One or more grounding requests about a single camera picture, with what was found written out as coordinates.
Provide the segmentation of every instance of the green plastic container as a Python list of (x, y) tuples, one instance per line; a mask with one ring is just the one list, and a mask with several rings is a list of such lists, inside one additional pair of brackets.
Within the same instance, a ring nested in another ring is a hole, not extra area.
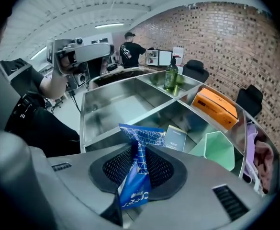
[(221, 131), (205, 134), (189, 154), (212, 160), (229, 171), (235, 167), (234, 146)]

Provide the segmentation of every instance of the light fixture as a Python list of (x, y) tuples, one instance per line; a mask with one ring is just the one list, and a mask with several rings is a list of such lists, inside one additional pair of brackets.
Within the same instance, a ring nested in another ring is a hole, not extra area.
[(124, 23), (113, 23), (113, 24), (106, 24), (106, 25), (97, 25), (95, 28), (102, 28), (102, 27), (114, 26), (114, 25), (124, 25)]
[(41, 54), (41, 53), (44, 52), (45, 50), (46, 50), (46, 47), (45, 47), (45, 48), (42, 48), (38, 53), (36, 53), (34, 56), (32, 56), (30, 60), (36, 58), (39, 54)]

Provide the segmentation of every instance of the small box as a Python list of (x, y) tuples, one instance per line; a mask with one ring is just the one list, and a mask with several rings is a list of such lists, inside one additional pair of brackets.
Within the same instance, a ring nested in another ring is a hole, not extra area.
[(183, 151), (186, 136), (187, 133), (185, 131), (169, 125), (164, 137), (165, 146), (177, 151)]
[(192, 105), (202, 110), (227, 130), (230, 130), (238, 122), (235, 107), (208, 89), (203, 88), (199, 91)]

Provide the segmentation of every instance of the black cap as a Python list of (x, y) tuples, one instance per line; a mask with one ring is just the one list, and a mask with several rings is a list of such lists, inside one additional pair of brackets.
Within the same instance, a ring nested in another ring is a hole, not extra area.
[(135, 36), (135, 34), (133, 34), (133, 33), (131, 33), (131, 32), (127, 32), (127, 33), (125, 34), (125, 37), (129, 37), (129, 36)]

